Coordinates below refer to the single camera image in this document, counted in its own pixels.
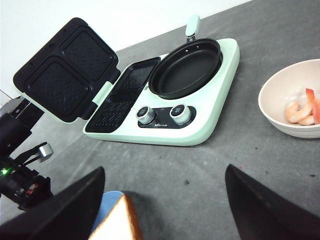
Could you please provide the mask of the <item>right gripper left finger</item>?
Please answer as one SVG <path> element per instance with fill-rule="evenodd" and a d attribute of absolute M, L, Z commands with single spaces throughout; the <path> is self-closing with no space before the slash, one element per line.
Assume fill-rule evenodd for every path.
<path fill-rule="evenodd" d="M 98 167 L 59 194 L 0 227 L 2 240 L 87 240 L 105 187 Z"/>

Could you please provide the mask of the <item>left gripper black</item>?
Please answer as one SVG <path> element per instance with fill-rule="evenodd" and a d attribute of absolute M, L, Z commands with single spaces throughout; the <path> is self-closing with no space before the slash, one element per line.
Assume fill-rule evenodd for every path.
<path fill-rule="evenodd" d="M 53 197 L 51 179 L 27 167 L 35 161 L 48 160 L 54 151 L 43 142 L 13 159 L 0 158 L 0 194 L 17 204 L 19 210 L 30 210 Z"/>

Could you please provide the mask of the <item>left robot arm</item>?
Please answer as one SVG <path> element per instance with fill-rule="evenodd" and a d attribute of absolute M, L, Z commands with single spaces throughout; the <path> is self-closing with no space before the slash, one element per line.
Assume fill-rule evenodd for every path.
<path fill-rule="evenodd" d="M 0 109 L 0 193 L 27 211 L 53 196 L 51 179 L 27 167 L 44 162 L 54 153 L 42 142 L 12 158 L 14 152 L 31 134 L 44 112 L 22 96 L 9 100 Z"/>

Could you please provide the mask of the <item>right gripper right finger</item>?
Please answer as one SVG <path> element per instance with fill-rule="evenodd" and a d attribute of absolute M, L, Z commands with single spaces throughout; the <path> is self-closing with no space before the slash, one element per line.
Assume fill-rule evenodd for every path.
<path fill-rule="evenodd" d="M 242 240 L 318 240 L 320 218 L 232 164 L 225 171 L 229 206 Z"/>

